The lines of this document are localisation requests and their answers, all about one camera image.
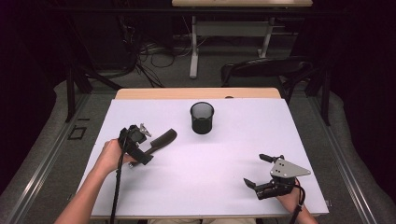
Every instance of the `human hand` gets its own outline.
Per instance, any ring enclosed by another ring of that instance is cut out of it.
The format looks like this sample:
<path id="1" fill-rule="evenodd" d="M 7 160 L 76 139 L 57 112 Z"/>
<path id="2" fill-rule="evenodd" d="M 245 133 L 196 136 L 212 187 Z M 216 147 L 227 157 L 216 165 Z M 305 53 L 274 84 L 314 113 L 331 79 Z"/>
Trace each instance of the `human hand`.
<path id="1" fill-rule="evenodd" d="M 295 184 L 300 186 L 300 183 L 297 179 Z M 293 213 L 298 202 L 300 201 L 300 190 L 293 188 L 291 193 L 282 196 L 276 196 L 276 198 L 279 200 L 282 206 L 286 208 L 286 210 L 288 210 L 290 213 Z"/>
<path id="2" fill-rule="evenodd" d="M 297 179 L 295 184 L 300 186 L 300 182 Z M 291 193 L 277 196 L 276 198 L 279 200 L 282 206 L 286 208 L 286 210 L 288 210 L 290 213 L 294 213 L 294 209 L 297 207 L 301 199 L 300 197 L 302 197 L 302 195 L 300 194 L 300 189 L 293 188 Z M 309 213 L 308 209 L 304 205 L 302 206 L 301 211 L 297 216 L 297 221 L 300 224 L 318 224 L 315 218 L 311 215 L 311 213 Z"/>
<path id="3" fill-rule="evenodd" d="M 117 139 L 112 139 L 105 142 L 102 152 L 100 153 L 98 159 L 92 170 L 100 175 L 108 175 L 112 171 L 116 170 L 119 165 L 119 159 L 121 155 L 121 148 Z M 123 163 L 136 161 L 130 155 L 125 154 L 123 156 Z"/>

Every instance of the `office chair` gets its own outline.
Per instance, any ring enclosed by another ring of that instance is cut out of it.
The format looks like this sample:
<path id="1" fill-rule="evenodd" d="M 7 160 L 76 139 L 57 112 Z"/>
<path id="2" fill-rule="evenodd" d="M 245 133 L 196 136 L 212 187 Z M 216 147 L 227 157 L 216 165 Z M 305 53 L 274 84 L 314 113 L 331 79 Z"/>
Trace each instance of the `office chair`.
<path id="1" fill-rule="evenodd" d="M 316 69 L 307 57 L 262 58 L 221 67 L 221 87 L 275 87 L 289 104 L 294 87 Z"/>

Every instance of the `black mesh cup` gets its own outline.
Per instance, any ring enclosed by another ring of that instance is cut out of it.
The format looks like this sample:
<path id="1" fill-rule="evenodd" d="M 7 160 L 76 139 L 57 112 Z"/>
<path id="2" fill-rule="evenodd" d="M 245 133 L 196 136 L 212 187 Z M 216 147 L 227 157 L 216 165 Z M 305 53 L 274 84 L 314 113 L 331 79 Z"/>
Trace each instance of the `black mesh cup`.
<path id="1" fill-rule="evenodd" d="M 191 107 L 192 129 L 198 134 L 206 134 L 212 130 L 212 119 L 215 109 L 207 102 L 198 102 Z"/>

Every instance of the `table leg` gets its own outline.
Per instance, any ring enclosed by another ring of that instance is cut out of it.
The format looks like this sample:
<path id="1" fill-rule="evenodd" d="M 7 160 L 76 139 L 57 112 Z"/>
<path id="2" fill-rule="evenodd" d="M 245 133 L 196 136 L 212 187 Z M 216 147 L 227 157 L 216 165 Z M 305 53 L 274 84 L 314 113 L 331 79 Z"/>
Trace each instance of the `table leg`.
<path id="1" fill-rule="evenodd" d="M 68 123 L 76 113 L 76 97 L 75 97 L 73 73 L 71 68 L 69 68 L 66 74 L 66 88 L 67 88 L 67 118 L 65 122 Z"/>
<path id="2" fill-rule="evenodd" d="M 275 18 L 270 18 L 268 22 L 267 34 L 265 35 L 264 42 L 262 43 L 262 48 L 258 50 L 260 58 L 266 57 L 268 45 L 270 44 L 271 34 L 274 27 L 274 22 L 275 22 Z"/>
<path id="3" fill-rule="evenodd" d="M 320 115 L 322 116 L 323 121 L 326 123 L 327 126 L 330 126 L 330 122 L 329 122 L 330 78 L 331 78 L 331 71 L 330 70 L 324 71 Z"/>
<path id="4" fill-rule="evenodd" d="M 196 30 L 196 18 L 192 17 L 191 23 L 191 36 L 192 36 L 192 55 L 191 55 L 191 67 L 190 67 L 190 78 L 197 78 L 198 69 L 198 48 L 197 48 L 197 30 Z"/>

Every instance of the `person's arm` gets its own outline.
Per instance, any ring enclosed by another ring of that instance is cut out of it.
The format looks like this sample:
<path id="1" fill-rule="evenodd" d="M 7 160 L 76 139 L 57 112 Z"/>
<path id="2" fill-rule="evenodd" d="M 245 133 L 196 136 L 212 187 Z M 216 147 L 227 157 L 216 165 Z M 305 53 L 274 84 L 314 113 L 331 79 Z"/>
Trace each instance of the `person's arm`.
<path id="1" fill-rule="evenodd" d="M 81 188 L 66 206 L 55 223 L 88 223 L 99 190 L 106 176 L 118 168 L 121 155 L 117 139 L 105 143 L 95 165 L 90 170 Z M 132 157 L 124 155 L 123 162 L 135 161 Z"/>
<path id="2" fill-rule="evenodd" d="M 283 196 L 277 196 L 276 198 L 280 201 L 283 207 L 286 208 L 290 213 L 294 212 L 300 197 L 300 190 L 293 188 L 290 194 Z M 302 211 L 297 216 L 299 224 L 318 224 L 315 218 L 311 215 L 305 205 L 302 207 Z"/>

